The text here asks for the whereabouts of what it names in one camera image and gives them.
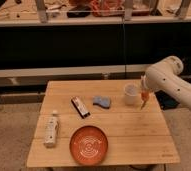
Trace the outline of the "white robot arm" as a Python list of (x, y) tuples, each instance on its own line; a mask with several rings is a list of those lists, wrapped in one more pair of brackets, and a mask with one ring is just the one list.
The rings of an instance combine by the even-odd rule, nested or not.
[(141, 77), (141, 89), (163, 91), (191, 110), (191, 84), (179, 77), (184, 64), (176, 56), (168, 56), (150, 65)]

